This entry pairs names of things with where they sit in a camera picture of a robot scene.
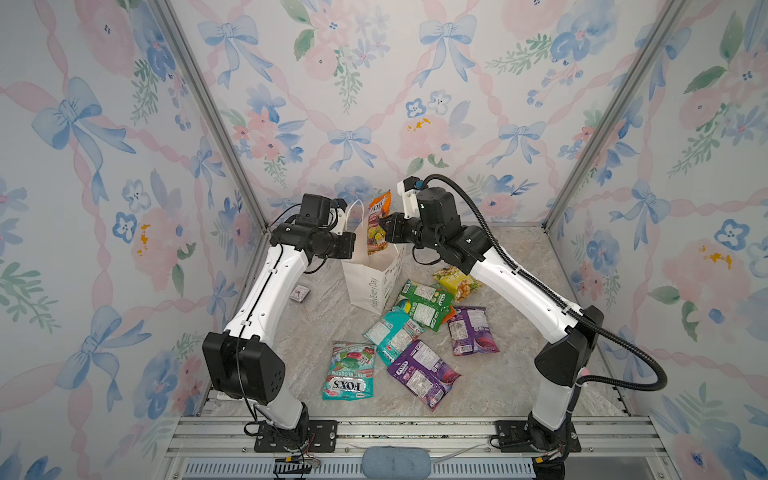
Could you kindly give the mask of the orange Fox's candy bag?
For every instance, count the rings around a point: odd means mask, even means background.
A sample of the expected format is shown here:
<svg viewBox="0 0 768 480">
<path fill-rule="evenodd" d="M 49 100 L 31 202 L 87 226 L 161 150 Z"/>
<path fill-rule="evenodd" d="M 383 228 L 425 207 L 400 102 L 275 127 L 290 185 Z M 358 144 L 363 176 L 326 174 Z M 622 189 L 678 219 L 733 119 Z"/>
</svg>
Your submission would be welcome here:
<svg viewBox="0 0 768 480">
<path fill-rule="evenodd" d="M 380 226 L 380 220 L 390 214 L 392 195 L 390 191 L 376 197 L 368 207 L 367 216 L 367 252 L 371 256 L 384 250 L 388 243 L 386 242 L 386 233 Z"/>
</svg>

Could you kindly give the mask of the white paper gift bag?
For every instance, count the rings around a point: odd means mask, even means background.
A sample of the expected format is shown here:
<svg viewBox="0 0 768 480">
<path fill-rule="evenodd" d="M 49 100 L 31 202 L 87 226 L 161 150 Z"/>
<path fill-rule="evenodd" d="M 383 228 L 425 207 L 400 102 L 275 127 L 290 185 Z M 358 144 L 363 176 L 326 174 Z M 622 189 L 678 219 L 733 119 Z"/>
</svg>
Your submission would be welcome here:
<svg viewBox="0 0 768 480">
<path fill-rule="evenodd" d="M 384 250 L 368 254 L 366 208 L 360 200 L 346 210 L 346 233 L 354 233 L 353 256 L 342 261 L 342 269 L 353 306 L 382 314 L 402 270 L 405 250 L 389 244 Z"/>
</svg>

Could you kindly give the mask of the purple candy bag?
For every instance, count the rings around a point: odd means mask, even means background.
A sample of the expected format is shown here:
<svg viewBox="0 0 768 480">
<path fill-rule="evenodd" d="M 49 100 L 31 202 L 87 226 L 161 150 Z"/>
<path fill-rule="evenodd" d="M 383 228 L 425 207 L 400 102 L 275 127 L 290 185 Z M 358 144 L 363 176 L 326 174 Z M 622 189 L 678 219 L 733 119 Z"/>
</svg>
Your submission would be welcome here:
<svg viewBox="0 0 768 480">
<path fill-rule="evenodd" d="M 422 340 L 412 342 L 387 371 L 431 411 L 438 407 L 461 377 Z"/>
<path fill-rule="evenodd" d="M 447 322 L 454 356 L 499 353 L 490 330 L 485 307 L 455 308 L 456 315 Z"/>
</svg>

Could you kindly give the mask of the purple candy bag front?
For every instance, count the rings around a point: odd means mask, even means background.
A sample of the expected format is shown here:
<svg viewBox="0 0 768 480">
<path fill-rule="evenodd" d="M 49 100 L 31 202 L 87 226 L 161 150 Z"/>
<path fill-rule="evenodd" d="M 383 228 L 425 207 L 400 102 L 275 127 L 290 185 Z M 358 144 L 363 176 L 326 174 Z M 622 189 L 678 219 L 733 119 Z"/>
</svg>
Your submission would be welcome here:
<svg viewBox="0 0 768 480">
<path fill-rule="evenodd" d="M 387 371 L 431 411 L 438 407 L 461 377 L 422 340 L 412 342 Z"/>
</svg>

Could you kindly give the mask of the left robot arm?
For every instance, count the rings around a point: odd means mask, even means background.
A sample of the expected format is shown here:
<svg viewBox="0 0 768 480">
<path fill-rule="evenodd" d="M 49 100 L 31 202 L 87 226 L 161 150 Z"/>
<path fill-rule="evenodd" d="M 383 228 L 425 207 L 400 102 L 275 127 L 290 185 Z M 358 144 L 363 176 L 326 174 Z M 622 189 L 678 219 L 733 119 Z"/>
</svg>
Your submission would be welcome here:
<svg viewBox="0 0 768 480">
<path fill-rule="evenodd" d="M 221 333 L 210 332 L 203 341 L 212 387 L 243 400 L 255 422 L 295 448 L 308 442 L 308 409 L 284 385 L 286 365 L 272 344 L 311 261 L 352 257 L 355 234 L 346 223 L 345 201 L 306 196 L 300 211 L 270 233 L 265 264 L 234 317 Z"/>
</svg>

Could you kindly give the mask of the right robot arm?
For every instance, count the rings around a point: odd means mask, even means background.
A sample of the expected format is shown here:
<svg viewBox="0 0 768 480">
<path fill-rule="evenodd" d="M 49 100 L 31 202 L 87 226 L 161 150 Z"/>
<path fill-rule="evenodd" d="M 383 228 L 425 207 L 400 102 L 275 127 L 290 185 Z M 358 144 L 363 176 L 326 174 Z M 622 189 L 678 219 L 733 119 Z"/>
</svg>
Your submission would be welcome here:
<svg viewBox="0 0 768 480">
<path fill-rule="evenodd" d="M 534 359 L 541 380 L 526 422 L 527 443 L 549 456 L 567 455 L 575 438 L 572 415 L 580 397 L 578 381 L 595 347 L 590 330 L 594 324 L 582 326 L 576 318 L 578 305 L 512 259 L 477 206 L 470 207 L 477 222 L 468 226 L 453 194 L 441 187 L 409 177 L 398 184 L 397 192 L 404 209 L 382 220 L 387 241 L 437 252 L 441 261 L 494 290 L 542 334 L 546 344 Z"/>
</svg>

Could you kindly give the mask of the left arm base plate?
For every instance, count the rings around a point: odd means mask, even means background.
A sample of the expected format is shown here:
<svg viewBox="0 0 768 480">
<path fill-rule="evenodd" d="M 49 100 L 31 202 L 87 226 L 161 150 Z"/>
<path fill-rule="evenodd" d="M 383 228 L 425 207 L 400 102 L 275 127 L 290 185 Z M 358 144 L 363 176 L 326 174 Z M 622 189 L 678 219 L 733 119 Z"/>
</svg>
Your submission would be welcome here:
<svg viewBox="0 0 768 480">
<path fill-rule="evenodd" d="M 333 453 L 339 423 L 335 420 L 300 420 L 293 430 L 280 429 L 265 421 L 259 425 L 253 450 L 257 453 Z"/>
</svg>

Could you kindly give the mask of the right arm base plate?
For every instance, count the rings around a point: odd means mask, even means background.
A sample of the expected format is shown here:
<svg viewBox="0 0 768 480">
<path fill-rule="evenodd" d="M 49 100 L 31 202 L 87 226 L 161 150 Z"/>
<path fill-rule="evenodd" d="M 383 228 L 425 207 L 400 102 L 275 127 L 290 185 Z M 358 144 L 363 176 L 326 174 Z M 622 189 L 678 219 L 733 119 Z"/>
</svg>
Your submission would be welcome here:
<svg viewBox="0 0 768 480">
<path fill-rule="evenodd" d="M 503 453 L 554 454 L 581 452 L 573 422 L 566 419 L 557 430 L 549 430 L 534 418 L 498 420 L 489 443 Z"/>
</svg>

